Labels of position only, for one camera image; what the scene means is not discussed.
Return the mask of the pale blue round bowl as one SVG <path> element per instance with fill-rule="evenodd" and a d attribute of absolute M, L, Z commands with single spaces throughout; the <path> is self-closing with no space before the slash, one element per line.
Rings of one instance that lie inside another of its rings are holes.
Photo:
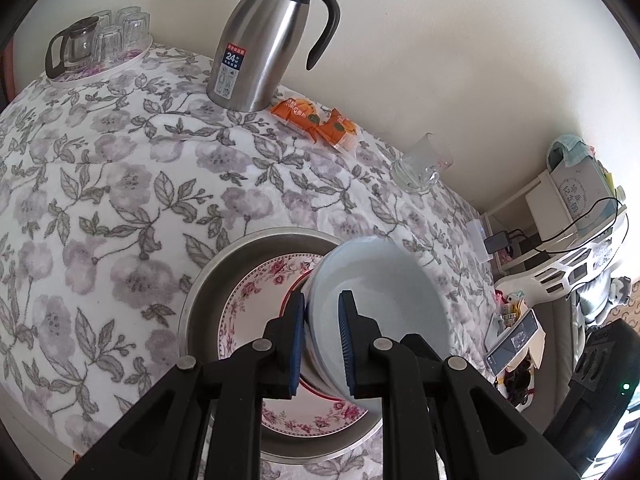
<path fill-rule="evenodd" d="M 407 334 L 419 334 L 440 358 L 450 355 L 444 297 L 416 259 L 390 240 L 354 238 L 329 252 L 303 287 L 311 362 L 341 398 L 354 400 L 345 378 L 338 326 L 338 296 L 343 290 L 352 292 L 358 313 L 373 318 L 384 337 L 400 341 Z"/>

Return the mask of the large stainless steel basin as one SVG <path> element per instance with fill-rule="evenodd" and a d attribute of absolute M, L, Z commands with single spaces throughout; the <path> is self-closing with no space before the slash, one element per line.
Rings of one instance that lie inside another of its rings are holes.
<path fill-rule="evenodd" d="M 275 228 L 224 248 L 186 296 L 178 328 L 181 354 L 202 362 L 224 359 L 262 336 L 290 292 L 340 243 L 311 229 Z M 262 456 L 280 464 L 318 463 L 354 450 L 381 427 L 378 416 L 342 399 L 305 352 L 296 396 L 264 404 Z"/>

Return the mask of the strawberry pattern bowl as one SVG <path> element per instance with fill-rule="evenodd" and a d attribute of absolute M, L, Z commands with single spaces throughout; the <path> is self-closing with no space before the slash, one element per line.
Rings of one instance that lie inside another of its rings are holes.
<path fill-rule="evenodd" d="M 305 287 L 309 274 L 299 278 L 285 294 L 280 317 L 286 318 L 285 327 L 290 332 L 285 336 L 286 357 L 284 364 L 288 371 L 286 385 L 291 396 L 295 396 L 299 386 L 316 396 L 331 400 L 345 400 L 329 376 L 321 369 L 319 359 L 311 340 L 308 324 Z"/>

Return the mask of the pink floral plate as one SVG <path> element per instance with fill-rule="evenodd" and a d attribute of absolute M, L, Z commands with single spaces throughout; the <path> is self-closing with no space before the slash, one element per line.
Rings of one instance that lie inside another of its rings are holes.
<path fill-rule="evenodd" d="M 293 438 L 320 438 L 362 422 L 367 411 L 345 400 L 316 396 L 299 386 L 288 392 L 285 336 L 280 317 L 290 287 L 322 260 L 296 252 L 259 263 L 234 286 L 217 328 L 217 364 L 207 367 L 220 383 L 219 416 L 239 413 L 244 405 L 261 403 L 262 426 Z"/>

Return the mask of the smartphone on stand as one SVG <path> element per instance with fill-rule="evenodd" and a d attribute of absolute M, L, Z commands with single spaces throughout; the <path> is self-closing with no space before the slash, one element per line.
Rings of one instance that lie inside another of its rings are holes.
<path fill-rule="evenodd" d="M 534 364 L 538 366 L 544 354 L 544 336 L 546 334 L 535 312 L 527 310 L 511 327 L 487 341 L 485 363 L 488 370 L 495 376 L 507 368 L 513 370 L 529 354 L 530 346 L 534 346 L 532 356 Z"/>

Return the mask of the white power strip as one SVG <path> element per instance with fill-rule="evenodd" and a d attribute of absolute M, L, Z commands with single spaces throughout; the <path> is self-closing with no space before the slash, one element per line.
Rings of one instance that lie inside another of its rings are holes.
<path fill-rule="evenodd" d="M 486 233 L 483 223 L 480 219 L 473 219 L 466 224 L 466 229 L 468 230 L 469 240 L 477 260 L 480 263 L 490 261 L 491 255 L 488 254 L 485 246 Z"/>

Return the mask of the black power adapter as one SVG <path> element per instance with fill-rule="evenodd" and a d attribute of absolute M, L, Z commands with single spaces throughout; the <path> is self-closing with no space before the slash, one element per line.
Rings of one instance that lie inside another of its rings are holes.
<path fill-rule="evenodd" d="M 497 252 L 506 252 L 508 255 L 513 254 L 511 237 L 506 231 L 500 231 L 488 236 L 484 239 L 484 245 L 489 255 Z"/>

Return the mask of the white shelf unit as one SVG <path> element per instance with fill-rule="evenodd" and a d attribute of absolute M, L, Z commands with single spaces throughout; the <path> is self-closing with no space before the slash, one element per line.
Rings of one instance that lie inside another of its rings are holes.
<path fill-rule="evenodd" d="M 511 237 L 513 254 L 497 252 L 496 289 L 543 304 L 574 292 L 605 273 L 629 228 L 622 188 L 576 134 L 550 145 L 546 168 L 483 214 L 486 238 Z"/>

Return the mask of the clear glass mug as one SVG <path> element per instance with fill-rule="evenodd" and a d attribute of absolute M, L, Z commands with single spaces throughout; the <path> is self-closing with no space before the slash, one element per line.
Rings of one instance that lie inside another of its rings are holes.
<path fill-rule="evenodd" d="M 394 182 L 408 193 L 424 193 L 438 183 L 454 163 L 449 145 L 440 134 L 428 132 L 390 165 Z"/>

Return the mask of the orange snack packet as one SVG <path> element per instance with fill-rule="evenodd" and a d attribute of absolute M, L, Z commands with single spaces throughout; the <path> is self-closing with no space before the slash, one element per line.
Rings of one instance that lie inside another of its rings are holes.
<path fill-rule="evenodd" d="M 287 98 L 270 108 L 270 113 L 286 126 L 304 133 L 314 133 L 320 117 L 310 101 L 303 98 Z"/>
<path fill-rule="evenodd" d="M 316 133 L 332 148 L 345 153 L 353 153 L 358 145 L 358 127 L 336 108 L 331 110 L 326 122 L 316 127 Z"/>

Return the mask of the floral fleece tablecloth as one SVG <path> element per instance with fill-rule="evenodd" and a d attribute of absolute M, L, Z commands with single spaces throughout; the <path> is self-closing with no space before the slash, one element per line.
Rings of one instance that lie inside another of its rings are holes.
<path fill-rule="evenodd" d="M 362 132 L 354 157 L 206 94 L 212 63 L 157 44 L 90 84 L 31 82 L 1 115 L 1 383 L 86 452 L 178 356 L 196 276 L 246 234 L 300 226 L 379 235 L 445 298 L 454 353 L 484 367 L 494 283 L 476 211 L 438 184 L 407 194 L 397 152 Z"/>

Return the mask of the stainless steel thermos jug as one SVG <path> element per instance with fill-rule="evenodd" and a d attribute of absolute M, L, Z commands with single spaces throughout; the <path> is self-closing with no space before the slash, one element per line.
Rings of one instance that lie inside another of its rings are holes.
<path fill-rule="evenodd" d="M 328 18 L 311 47 L 311 70 L 329 47 L 340 24 L 337 0 L 320 0 Z M 302 39 L 310 0 L 241 0 L 220 36 L 206 88 L 211 101 L 226 110 L 258 112 L 269 106 Z"/>

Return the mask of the upturned small glass cup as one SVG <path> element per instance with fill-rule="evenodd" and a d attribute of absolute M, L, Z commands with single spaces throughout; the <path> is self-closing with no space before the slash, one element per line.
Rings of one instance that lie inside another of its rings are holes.
<path fill-rule="evenodd" d="M 96 66 L 111 67 L 122 55 L 122 28 L 119 25 L 101 27 L 93 38 L 92 62 Z"/>

